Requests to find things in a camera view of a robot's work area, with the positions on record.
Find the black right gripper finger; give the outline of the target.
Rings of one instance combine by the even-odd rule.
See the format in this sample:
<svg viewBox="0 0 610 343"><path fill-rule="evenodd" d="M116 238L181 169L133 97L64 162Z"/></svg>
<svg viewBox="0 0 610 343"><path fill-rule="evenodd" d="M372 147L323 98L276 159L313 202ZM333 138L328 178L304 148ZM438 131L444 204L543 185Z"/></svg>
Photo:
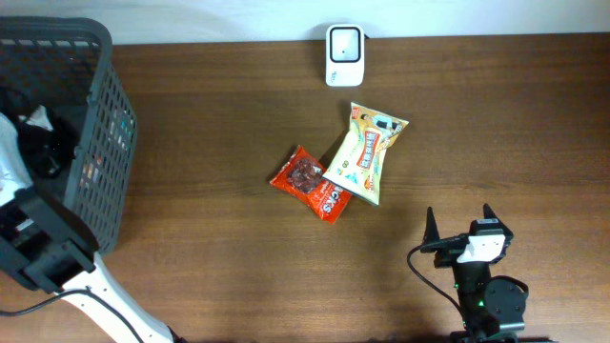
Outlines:
<svg viewBox="0 0 610 343"><path fill-rule="evenodd" d="M497 219L498 218L488 203L485 203L483 205L483 217L485 219Z"/></svg>
<svg viewBox="0 0 610 343"><path fill-rule="evenodd" d="M437 221L434 216L433 208L428 207L426 212L426 225L423 236L423 244L432 244L439 240L439 232L437 228Z"/></svg>

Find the yellow snack bag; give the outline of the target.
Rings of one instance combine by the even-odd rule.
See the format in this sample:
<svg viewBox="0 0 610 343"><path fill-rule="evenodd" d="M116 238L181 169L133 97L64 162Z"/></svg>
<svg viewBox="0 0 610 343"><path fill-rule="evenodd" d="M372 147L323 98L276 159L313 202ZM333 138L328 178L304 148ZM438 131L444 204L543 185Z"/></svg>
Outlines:
<svg viewBox="0 0 610 343"><path fill-rule="evenodd" d="M323 177L374 206L387 150L409 121L351 103L349 129Z"/></svg>

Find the red Hacks candy bag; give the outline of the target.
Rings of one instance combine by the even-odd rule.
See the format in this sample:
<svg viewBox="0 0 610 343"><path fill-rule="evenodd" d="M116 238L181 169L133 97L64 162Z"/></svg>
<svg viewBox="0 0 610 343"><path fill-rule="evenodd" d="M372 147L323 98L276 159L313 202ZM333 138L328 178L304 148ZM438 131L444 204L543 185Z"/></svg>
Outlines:
<svg viewBox="0 0 610 343"><path fill-rule="evenodd" d="M298 146L270 184L300 200L321 220L334 224L352 195L323 178L325 171L315 158Z"/></svg>

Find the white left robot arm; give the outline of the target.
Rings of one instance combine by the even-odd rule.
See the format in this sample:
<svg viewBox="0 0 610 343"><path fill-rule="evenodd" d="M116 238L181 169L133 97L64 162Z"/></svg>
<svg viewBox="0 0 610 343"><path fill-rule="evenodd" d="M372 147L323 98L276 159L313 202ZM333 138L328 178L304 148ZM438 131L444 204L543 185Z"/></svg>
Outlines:
<svg viewBox="0 0 610 343"><path fill-rule="evenodd" d="M21 91L1 90L1 270L49 298L4 317L64 300L115 342L178 342L168 325L144 311L104 264L87 224L36 179L53 179L74 158L71 126Z"/></svg>

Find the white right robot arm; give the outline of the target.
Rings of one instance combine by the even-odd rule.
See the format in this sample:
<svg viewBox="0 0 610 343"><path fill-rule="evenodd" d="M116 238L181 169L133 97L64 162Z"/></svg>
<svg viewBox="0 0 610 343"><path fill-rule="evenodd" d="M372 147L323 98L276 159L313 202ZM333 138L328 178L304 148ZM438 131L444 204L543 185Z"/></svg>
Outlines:
<svg viewBox="0 0 610 343"><path fill-rule="evenodd" d="M426 213L422 253L435 256L437 269L450 268L457 291L463 329L449 334L450 342L517 342L525 327L523 315L528 286L509 276L491 275L491 267L507 253L514 234L491 207L471 222L467 233L442 238L431 208Z"/></svg>

